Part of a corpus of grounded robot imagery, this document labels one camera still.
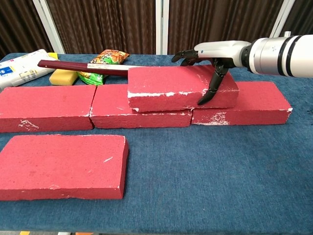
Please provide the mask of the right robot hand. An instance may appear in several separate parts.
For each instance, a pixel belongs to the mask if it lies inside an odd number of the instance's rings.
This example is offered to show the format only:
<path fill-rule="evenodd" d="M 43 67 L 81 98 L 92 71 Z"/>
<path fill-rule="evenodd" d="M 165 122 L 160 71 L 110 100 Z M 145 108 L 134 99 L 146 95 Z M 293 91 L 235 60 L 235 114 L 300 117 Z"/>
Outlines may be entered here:
<path fill-rule="evenodd" d="M 215 71 L 208 85 L 208 90 L 198 101 L 198 105 L 204 105 L 215 96 L 228 70 L 243 66 L 242 53 L 250 45 L 250 42 L 234 40 L 204 42 L 194 46 L 193 49 L 177 52 L 172 57 L 171 62 L 174 63 L 182 59 L 181 66 L 192 66 L 201 61 L 210 61 Z"/>

